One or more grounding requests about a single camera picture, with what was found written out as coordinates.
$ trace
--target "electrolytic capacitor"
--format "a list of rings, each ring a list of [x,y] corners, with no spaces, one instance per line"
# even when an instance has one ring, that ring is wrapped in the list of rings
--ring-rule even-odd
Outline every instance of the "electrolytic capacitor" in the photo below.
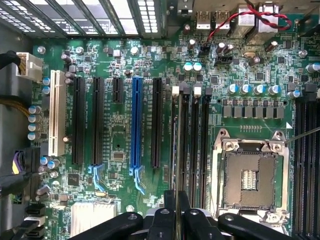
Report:
[[[291,99],[296,99],[296,98],[300,97],[300,95],[301,95],[301,92],[297,91],[297,90],[296,91],[290,91],[290,92],[287,93],[287,96],[289,98],[291,98]]]
[[[44,185],[43,187],[39,188],[35,193],[39,196],[49,193],[50,192],[50,187],[48,185]]]
[[[72,59],[66,55],[66,54],[62,54],[61,55],[61,59],[66,63],[66,64],[70,64],[72,62]]]
[[[195,48],[195,46],[196,46],[196,40],[190,39],[189,42],[188,42],[188,46],[187,46],[188,49],[189,50],[193,50]]]
[[[259,64],[260,63],[260,57],[258,56],[255,56],[254,58],[250,59],[250,61],[248,62],[249,66],[252,67],[256,64]]]
[[[28,109],[30,114],[39,114],[41,113],[41,107],[40,106],[35,106],[35,105],[31,105]]]
[[[216,47],[216,54],[222,54],[223,50],[225,49],[225,44],[223,42],[218,43],[218,46]]]
[[[316,62],[313,64],[308,64],[305,67],[305,70],[310,74],[315,73],[315,72],[320,72],[320,63]]]
[[[258,85],[258,86],[255,86],[253,88],[253,93],[255,95],[260,95],[260,94],[263,94],[265,91],[265,86],[263,86],[262,84]]]
[[[223,54],[228,54],[230,53],[232,50],[234,49],[234,46],[232,44],[228,44],[227,46],[225,46],[224,50],[223,50]]]
[[[35,196],[34,199],[36,202],[42,202],[42,201],[46,200],[48,197],[49,197],[49,193],[46,192],[40,196],[39,195]]]
[[[238,86],[233,83],[233,84],[230,84],[230,86],[228,86],[226,90],[229,94],[235,94],[238,90]]]
[[[38,131],[33,131],[28,133],[28,139],[30,141],[39,140],[41,138],[41,133]]]
[[[264,48],[264,50],[266,53],[269,53],[275,49],[276,46],[278,46],[278,43],[276,41],[272,41]]]
[[[40,131],[41,125],[39,123],[30,123],[28,125],[28,130],[30,132]]]
[[[52,160],[52,157],[51,156],[42,156],[40,158],[40,164],[41,165],[47,165],[48,162],[50,162]]]
[[[60,162],[58,159],[52,159],[51,161],[49,161],[47,163],[47,167],[49,169],[55,169],[55,168],[59,167],[59,164],[60,164]]]
[[[239,92],[241,94],[247,94],[250,92],[250,85],[249,84],[244,84],[240,87]]]
[[[278,85],[273,85],[268,88],[268,93],[270,95],[276,95],[280,92],[280,87]]]

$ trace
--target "blue-topped capacitor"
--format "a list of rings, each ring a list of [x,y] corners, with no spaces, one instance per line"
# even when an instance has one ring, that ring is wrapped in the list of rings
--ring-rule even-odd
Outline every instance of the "blue-topped capacitor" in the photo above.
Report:
[[[296,91],[290,91],[288,92],[287,96],[291,99],[296,99],[299,98],[301,96],[301,92],[296,90]]]
[[[250,85],[249,84],[244,84],[239,88],[239,92],[243,95],[247,94],[250,92]]]
[[[236,84],[230,84],[226,89],[229,94],[235,94],[238,91],[238,86]]]
[[[49,162],[47,163],[46,166],[47,166],[49,169],[55,169],[55,168],[59,167],[59,164],[60,164],[60,162],[59,162],[58,159],[52,159],[51,161],[49,161]]]
[[[42,88],[42,93],[45,94],[45,95],[49,95],[50,94],[50,87],[44,86]]]
[[[313,64],[308,64],[305,67],[305,70],[310,74],[315,73],[315,72],[320,72],[320,63],[316,62]]]
[[[270,86],[270,87],[268,88],[268,93],[269,93],[270,95],[276,95],[276,94],[280,93],[280,87],[279,87],[279,85]]]
[[[50,78],[49,77],[45,77],[44,79],[42,79],[42,83],[45,86],[49,86],[50,85]]]

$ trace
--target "power connector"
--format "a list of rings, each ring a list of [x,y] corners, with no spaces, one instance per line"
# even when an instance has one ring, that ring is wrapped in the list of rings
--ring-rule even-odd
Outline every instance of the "power connector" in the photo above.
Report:
[[[15,75],[24,79],[29,79],[37,83],[42,82],[42,67],[44,61],[28,52],[17,52],[16,55],[25,64],[25,69],[19,69],[18,66],[15,68]]]

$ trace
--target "ram slot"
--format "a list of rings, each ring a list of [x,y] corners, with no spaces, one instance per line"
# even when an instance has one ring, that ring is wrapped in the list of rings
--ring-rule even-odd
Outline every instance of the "ram slot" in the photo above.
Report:
[[[206,184],[207,184],[207,154],[209,131],[209,103],[211,95],[202,98],[201,107],[201,140],[200,140],[200,165],[199,165],[199,207],[206,209]]]
[[[94,77],[92,95],[92,165],[102,164],[102,148],[104,136],[104,100],[105,81],[101,77]]]
[[[82,165],[85,151],[86,82],[76,77],[73,86],[72,163]]]
[[[143,108],[143,80],[141,77],[133,77],[132,78],[130,171],[134,169],[138,169],[141,165],[142,108]]]
[[[189,202],[192,208],[196,204],[196,171],[198,160],[198,134],[199,134],[199,99],[193,98],[191,105],[191,136],[190,136],[190,182],[189,182]]]
[[[152,92],[152,128],[151,128],[151,167],[160,167],[162,133],[162,79],[153,79]]]

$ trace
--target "black pcie slot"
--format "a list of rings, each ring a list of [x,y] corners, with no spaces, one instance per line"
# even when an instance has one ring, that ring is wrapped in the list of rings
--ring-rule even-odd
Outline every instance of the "black pcie slot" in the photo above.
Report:
[[[86,82],[83,78],[76,77],[73,85],[72,163],[81,165],[85,150]]]
[[[104,136],[104,98],[105,81],[101,77],[94,77],[92,94],[92,165],[102,164],[102,148]]]
[[[209,130],[209,103],[211,96],[202,98],[201,107],[201,141],[200,141],[200,166],[199,166],[199,208],[206,208],[206,182],[207,182],[207,151]]]
[[[152,128],[151,128],[151,167],[160,167],[162,132],[162,79],[153,79]]]
[[[193,98],[191,105],[191,136],[190,136],[190,181],[189,202],[192,208],[196,204],[196,169],[198,156],[198,134],[199,134],[199,99]]]

